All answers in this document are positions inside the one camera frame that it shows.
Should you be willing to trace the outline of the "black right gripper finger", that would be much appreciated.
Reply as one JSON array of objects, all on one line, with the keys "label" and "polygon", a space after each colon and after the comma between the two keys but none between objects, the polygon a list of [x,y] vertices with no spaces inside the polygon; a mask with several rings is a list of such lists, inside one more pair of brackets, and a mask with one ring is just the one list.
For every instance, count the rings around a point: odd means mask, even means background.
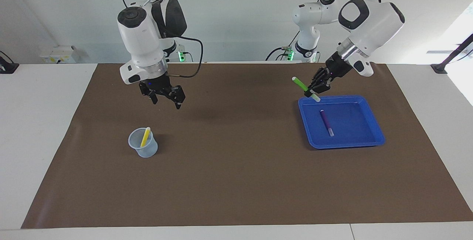
[{"label": "black right gripper finger", "polygon": [[167,92],[167,99],[174,102],[176,109],[180,109],[182,107],[185,98],[186,96],[184,90],[180,85],[170,87],[169,92]]},{"label": "black right gripper finger", "polygon": [[158,99],[154,90],[143,90],[142,95],[148,97],[154,105],[157,104]]}]

